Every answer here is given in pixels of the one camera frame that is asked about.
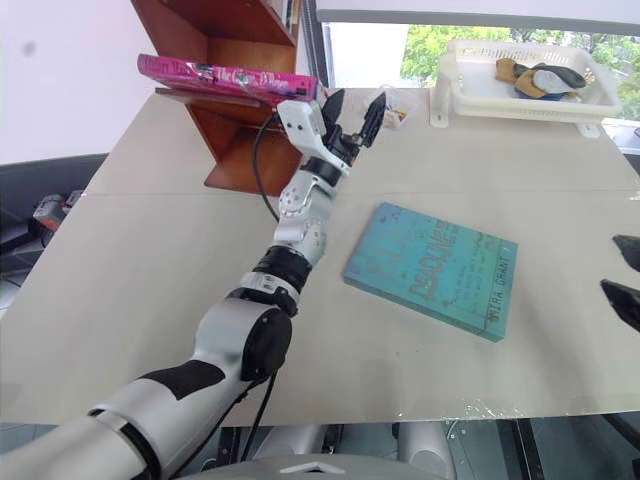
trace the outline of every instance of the blue book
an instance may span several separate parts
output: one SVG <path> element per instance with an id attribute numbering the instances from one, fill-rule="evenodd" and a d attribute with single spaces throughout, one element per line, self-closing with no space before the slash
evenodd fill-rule
<path id="1" fill-rule="evenodd" d="M 378 206 L 344 281 L 497 342 L 518 245 L 390 203 Z"/>

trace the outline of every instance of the robotic arm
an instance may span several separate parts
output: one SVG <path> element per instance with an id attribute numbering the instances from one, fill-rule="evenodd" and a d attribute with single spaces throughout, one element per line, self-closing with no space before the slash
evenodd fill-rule
<path id="1" fill-rule="evenodd" d="M 2 478 L 169 478 L 235 403 L 277 372 L 300 293 L 325 251 L 334 188 L 382 124 L 384 94 L 370 105 L 360 133 L 343 134 L 336 123 L 343 98 L 338 91 L 322 110 L 316 102 L 278 105 L 289 141 L 310 158 L 282 191 L 273 243 L 201 320 L 192 357 L 143 375 L 87 416 L 10 453 Z"/>

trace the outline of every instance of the window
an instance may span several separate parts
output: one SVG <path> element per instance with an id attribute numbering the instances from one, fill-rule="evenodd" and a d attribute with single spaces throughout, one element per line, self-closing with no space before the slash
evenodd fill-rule
<path id="1" fill-rule="evenodd" d="M 640 37 L 502 27 L 325 24 L 332 86 L 431 87 L 449 40 L 533 42 L 582 48 L 615 75 L 624 107 L 618 118 L 640 121 Z"/>

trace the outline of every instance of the wooden bookshelf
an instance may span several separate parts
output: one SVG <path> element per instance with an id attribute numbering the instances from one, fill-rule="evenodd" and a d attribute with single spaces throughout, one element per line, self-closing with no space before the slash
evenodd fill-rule
<path id="1" fill-rule="evenodd" d="M 274 72 L 295 72 L 296 42 L 265 0 L 132 0 L 158 55 Z M 186 105 L 216 164 L 205 185 L 257 192 L 251 166 L 258 128 L 271 115 L 260 102 L 159 88 Z M 280 129 L 267 130 L 259 165 L 279 195 L 301 154 Z"/>

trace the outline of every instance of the pink book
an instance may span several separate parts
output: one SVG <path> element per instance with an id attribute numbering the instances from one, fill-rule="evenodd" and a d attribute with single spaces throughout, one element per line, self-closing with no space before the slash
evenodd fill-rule
<path id="1" fill-rule="evenodd" d="M 275 107 L 283 100 L 313 100 L 318 79 L 292 73 L 219 67 L 178 58 L 138 55 L 141 74 L 170 88 L 255 98 Z"/>

